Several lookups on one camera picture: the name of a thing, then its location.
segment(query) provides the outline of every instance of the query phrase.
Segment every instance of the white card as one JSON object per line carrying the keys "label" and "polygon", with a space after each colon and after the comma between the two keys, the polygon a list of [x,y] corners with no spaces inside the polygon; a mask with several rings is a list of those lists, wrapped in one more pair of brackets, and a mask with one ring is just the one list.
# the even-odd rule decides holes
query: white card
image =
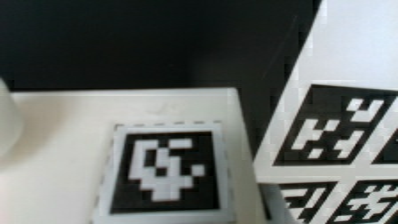
{"label": "white card", "polygon": [[299,223],[397,221],[397,13],[397,1],[322,2],[255,161]]}

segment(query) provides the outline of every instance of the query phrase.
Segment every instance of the dark background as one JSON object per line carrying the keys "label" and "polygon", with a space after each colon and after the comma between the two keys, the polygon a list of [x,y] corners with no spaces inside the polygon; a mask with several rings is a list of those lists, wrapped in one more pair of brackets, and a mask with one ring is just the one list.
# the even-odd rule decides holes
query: dark background
{"label": "dark background", "polygon": [[253,149],[320,0],[0,0],[13,91],[237,87]]}

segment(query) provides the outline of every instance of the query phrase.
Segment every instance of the white surface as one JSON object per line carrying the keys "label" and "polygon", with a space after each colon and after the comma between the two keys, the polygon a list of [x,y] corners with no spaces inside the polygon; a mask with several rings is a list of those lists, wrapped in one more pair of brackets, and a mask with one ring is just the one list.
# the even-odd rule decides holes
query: white surface
{"label": "white surface", "polygon": [[[322,1],[310,38],[257,155],[255,170],[262,183],[338,182],[312,220],[315,224],[328,222],[360,180],[397,179],[397,166],[370,163],[398,128],[398,102],[395,101],[392,105],[352,165],[299,167],[273,164],[312,85],[398,90],[397,15],[397,0]],[[354,120],[370,121],[374,119],[381,103],[372,103],[368,111],[358,111]],[[351,148],[336,146],[336,149],[342,150],[344,158]],[[379,223],[386,223],[397,208],[398,204]]]}
{"label": "white surface", "polygon": [[237,91],[15,94],[26,118],[17,148],[0,160],[0,223],[88,224],[116,124],[223,122],[239,223],[265,223]]}
{"label": "white surface", "polygon": [[8,153],[24,130],[22,113],[0,78],[0,156]]}

